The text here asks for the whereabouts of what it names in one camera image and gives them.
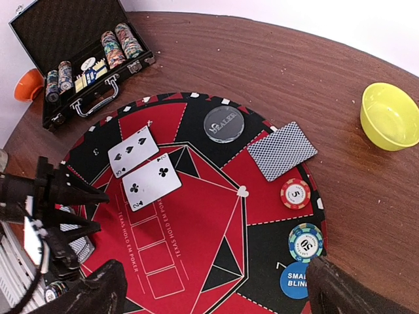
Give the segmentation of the black poker chip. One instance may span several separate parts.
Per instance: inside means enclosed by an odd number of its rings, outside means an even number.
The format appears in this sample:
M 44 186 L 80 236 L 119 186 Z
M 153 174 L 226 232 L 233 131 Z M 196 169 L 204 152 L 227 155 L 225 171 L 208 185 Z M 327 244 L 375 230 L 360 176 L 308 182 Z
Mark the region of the black poker chip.
M 61 281 L 55 281 L 46 286 L 44 290 L 45 302 L 49 303 L 59 298 L 69 290 L 68 286 Z

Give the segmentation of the red five poker chip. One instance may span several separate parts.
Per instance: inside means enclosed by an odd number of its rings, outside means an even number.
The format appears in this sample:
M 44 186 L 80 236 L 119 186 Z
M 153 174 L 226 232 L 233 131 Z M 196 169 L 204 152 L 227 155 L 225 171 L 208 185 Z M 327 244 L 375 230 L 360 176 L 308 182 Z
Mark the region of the red five poker chip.
M 303 209 L 310 202 L 311 190 L 304 180 L 292 178 L 283 184 L 280 190 L 280 198 L 289 209 Z

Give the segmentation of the two of clubs card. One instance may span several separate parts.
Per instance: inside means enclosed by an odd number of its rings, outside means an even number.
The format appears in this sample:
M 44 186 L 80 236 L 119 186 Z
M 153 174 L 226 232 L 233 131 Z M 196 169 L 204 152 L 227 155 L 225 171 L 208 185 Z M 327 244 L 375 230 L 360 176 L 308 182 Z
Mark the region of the two of clubs card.
M 168 153 L 128 174 L 122 183 L 133 212 L 182 186 Z

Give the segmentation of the grey playing card deck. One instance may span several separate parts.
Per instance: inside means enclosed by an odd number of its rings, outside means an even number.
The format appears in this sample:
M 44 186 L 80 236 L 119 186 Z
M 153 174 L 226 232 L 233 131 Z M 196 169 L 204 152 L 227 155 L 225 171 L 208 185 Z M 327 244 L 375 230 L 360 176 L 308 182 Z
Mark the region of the grey playing card deck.
M 79 225 L 76 224 L 60 224 L 60 230 L 63 232 L 75 230 L 77 228 L 79 228 Z M 69 246 L 77 255 L 80 264 L 85 263 L 95 250 L 95 246 L 88 236 L 80 237 L 70 242 Z

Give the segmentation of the three of spades card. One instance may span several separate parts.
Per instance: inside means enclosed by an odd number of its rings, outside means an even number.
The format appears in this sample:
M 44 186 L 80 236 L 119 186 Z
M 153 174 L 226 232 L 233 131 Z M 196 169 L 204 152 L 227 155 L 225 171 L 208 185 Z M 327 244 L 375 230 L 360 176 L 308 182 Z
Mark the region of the three of spades card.
M 148 126 L 144 126 L 109 149 L 108 157 L 113 174 L 118 179 L 157 152 L 159 152 L 159 148 L 150 129 Z

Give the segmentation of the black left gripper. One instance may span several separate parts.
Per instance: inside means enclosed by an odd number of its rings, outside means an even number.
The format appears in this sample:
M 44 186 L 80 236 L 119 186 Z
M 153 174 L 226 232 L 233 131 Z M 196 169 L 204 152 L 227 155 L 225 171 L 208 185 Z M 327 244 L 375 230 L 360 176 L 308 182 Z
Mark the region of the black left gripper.
M 56 208 L 109 203 L 109 196 L 85 183 L 60 164 L 55 168 L 45 157 L 37 162 L 35 178 L 1 174 L 1 220 L 15 224 L 36 222 L 45 229 L 49 249 L 49 272 L 56 278 L 77 278 L 80 263 L 69 243 L 101 230 L 98 222 Z M 62 224 L 74 225 L 61 230 Z

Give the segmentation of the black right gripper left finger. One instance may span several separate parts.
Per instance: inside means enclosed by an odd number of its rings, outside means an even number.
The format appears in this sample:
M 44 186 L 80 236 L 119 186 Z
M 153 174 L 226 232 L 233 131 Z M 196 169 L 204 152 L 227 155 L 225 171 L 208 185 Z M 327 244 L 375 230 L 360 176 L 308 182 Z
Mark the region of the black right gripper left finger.
M 37 308 L 36 313 L 123 313 L 127 293 L 124 266 L 108 260 L 71 290 Z

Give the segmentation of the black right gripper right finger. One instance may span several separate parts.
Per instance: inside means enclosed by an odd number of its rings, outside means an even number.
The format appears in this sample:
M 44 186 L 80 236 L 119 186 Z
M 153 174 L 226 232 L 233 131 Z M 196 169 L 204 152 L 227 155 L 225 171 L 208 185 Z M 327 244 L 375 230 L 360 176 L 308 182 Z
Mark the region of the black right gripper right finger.
M 405 306 L 363 286 L 325 257 L 307 268 L 312 313 L 412 313 Z

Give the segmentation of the blue small blind button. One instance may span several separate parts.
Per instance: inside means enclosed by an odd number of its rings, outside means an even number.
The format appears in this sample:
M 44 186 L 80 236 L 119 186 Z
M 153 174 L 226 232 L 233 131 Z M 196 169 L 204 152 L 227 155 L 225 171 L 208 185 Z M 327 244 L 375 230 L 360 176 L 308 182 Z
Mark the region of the blue small blind button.
M 294 300 L 302 300 L 308 297 L 307 268 L 308 263 L 294 262 L 282 271 L 280 288 L 287 297 Z

